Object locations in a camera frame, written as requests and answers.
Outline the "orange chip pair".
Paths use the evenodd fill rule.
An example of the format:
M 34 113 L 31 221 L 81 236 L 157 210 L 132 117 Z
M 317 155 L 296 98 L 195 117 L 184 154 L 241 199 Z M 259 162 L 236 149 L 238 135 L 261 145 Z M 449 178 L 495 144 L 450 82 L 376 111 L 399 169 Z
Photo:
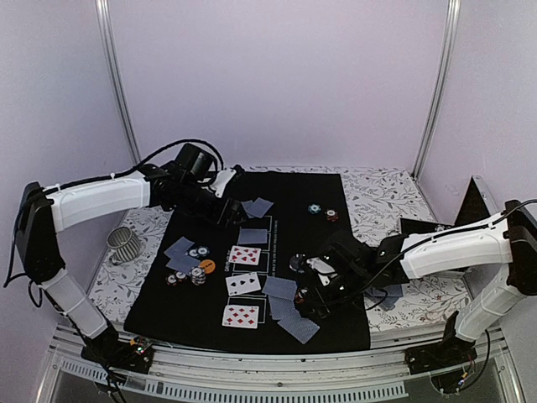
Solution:
M 166 284 L 169 286 L 177 286 L 187 279 L 187 275 L 182 272 L 174 272 L 166 277 Z

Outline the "nine of diamonds card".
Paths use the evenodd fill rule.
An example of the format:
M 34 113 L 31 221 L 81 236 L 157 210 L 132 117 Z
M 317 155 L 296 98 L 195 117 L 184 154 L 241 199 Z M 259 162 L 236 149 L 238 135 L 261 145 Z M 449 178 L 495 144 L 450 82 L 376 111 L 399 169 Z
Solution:
M 258 306 L 227 305 L 223 311 L 224 327 L 256 329 L 258 327 Z

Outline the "spread teal poker chips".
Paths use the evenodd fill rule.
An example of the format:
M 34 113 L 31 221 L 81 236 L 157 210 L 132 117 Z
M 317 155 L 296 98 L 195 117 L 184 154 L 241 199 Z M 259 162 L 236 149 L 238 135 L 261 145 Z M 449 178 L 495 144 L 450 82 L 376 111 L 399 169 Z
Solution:
M 187 254 L 192 258 L 206 257 L 210 253 L 210 250 L 205 246 L 200 246 L 197 248 L 190 248 L 187 251 Z

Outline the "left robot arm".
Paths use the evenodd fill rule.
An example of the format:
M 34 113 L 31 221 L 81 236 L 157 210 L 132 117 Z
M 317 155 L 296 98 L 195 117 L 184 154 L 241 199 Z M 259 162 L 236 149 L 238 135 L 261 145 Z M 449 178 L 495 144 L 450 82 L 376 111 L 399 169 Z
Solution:
M 226 196 L 227 185 L 244 170 L 227 168 L 216 149 L 201 140 L 178 140 L 180 152 L 157 166 L 149 159 L 120 173 L 64 185 L 24 188 L 13 225 L 10 256 L 19 257 L 23 275 L 78 331 L 96 361 L 121 364 L 142 355 L 118 339 L 115 327 L 71 276 L 60 254 L 58 233 L 81 222 L 141 207 L 161 207 L 199 217 L 225 228 L 244 222 L 242 203 Z

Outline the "three of spades card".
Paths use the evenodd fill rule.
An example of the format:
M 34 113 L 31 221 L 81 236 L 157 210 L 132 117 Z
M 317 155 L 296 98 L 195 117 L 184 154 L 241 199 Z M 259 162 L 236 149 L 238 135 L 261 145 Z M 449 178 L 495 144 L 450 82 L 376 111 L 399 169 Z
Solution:
M 239 296 L 261 290 L 256 272 L 229 276 L 226 278 L 226 285 L 229 296 Z

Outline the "blue card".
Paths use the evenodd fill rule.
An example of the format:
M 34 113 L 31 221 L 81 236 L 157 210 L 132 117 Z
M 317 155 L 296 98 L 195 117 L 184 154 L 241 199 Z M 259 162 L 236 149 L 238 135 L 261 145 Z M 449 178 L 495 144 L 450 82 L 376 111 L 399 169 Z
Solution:
M 250 212 L 250 207 L 252 206 L 252 204 L 253 204 L 252 200 L 242 201 L 242 207 L 248 217 L 253 217 L 253 214 Z
M 186 254 L 188 250 L 194 245 L 193 241 L 190 241 L 188 238 L 181 237 L 173 244 L 171 244 L 165 251 L 164 254 L 172 259 L 177 254 Z

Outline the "teal chip stack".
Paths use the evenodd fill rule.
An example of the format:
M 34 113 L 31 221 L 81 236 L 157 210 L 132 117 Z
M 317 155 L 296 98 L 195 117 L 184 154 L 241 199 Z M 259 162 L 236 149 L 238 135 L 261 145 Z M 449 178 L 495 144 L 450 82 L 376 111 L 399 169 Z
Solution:
M 319 204 L 312 203 L 308 206 L 308 213 L 310 214 L 319 214 L 322 211 L 322 208 Z

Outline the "orange big blind button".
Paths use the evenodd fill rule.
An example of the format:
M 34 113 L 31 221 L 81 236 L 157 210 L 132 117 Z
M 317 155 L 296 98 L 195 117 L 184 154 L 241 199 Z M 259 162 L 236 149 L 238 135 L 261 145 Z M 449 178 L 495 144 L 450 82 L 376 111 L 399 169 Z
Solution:
M 204 259 L 200 262 L 200 268 L 204 270 L 206 275 L 209 275 L 215 271 L 216 263 L 211 259 Z

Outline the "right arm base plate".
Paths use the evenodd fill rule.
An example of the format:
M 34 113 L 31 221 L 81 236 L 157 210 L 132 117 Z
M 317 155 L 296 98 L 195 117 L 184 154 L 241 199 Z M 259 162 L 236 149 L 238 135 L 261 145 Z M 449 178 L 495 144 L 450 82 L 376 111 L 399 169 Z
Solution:
M 411 374 L 422 374 L 463 364 L 477 357 L 474 342 L 444 336 L 439 342 L 407 348 L 404 361 Z

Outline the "black dealer button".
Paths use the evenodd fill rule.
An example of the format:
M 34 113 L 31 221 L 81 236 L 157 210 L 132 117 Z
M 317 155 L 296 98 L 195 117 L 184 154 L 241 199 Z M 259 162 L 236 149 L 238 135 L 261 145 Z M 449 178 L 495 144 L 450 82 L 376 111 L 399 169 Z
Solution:
M 295 254 L 289 259 L 289 268 L 295 273 L 303 273 L 306 257 L 304 254 Z

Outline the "white chip stack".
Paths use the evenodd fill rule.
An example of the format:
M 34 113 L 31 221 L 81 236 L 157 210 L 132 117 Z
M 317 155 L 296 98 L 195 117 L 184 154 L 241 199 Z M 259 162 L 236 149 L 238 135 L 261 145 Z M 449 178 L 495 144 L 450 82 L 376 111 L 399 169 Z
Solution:
M 193 285 L 203 285 L 206 282 L 205 270 L 201 267 L 195 267 L 190 271 L 190 280 Z

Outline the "blue playing card deck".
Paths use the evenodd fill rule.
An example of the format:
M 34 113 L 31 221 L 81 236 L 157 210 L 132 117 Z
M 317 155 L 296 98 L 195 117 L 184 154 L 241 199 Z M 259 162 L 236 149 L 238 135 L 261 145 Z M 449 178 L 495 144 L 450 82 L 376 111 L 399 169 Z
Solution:
M 388 285 L 381 288 L 369 288 L 364 291 L 364 295 L 372 302 L 368 310 L 380 308 L 383 311 L 391 311 L 404 293 L 402 285 Z

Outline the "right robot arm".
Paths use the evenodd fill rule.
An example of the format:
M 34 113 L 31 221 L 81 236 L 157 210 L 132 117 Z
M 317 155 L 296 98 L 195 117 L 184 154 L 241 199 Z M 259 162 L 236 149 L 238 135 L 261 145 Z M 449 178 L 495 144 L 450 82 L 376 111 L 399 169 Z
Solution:
M 299 275 L 299 302 L 324 317 L 331 308 L 354 302 L 365 290 L 403 284 L 427 275 L 471 266 L 499 264 L 479 296 L 448 319 L 442 339 L 410 348 L 406 357 L 435 359 L 451 366 L 474 352 L 487 328 L 518 302 L 536 294 L 536 218 L 531 201 L 507 201 L 486 219 L 435 233 L 385 238 L 377 248 L 335 233 L 316 253 L 296 254 L 289 267 Z

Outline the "nine of hearts card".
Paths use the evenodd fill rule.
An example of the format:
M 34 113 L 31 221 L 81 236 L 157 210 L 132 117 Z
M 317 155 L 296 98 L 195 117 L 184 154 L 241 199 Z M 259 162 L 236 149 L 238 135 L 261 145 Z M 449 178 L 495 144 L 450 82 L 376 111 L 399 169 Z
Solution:
M 235 245 L 232 247 L 228 261 L 234 264 L 258 265 L 261 249 L 252 247 L 242 247 Z

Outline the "orange chip stack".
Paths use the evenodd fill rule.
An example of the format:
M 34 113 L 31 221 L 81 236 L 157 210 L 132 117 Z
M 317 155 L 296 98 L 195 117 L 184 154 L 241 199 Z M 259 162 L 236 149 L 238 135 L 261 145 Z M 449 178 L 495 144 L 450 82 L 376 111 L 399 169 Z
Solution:
M 325 216 L 326 216 L 326 220 L 329 221 L 329 222 L 335 222 L 339 218 L 338 212 L 336 210 L 333 210 L 333 209 L 325 210 Z

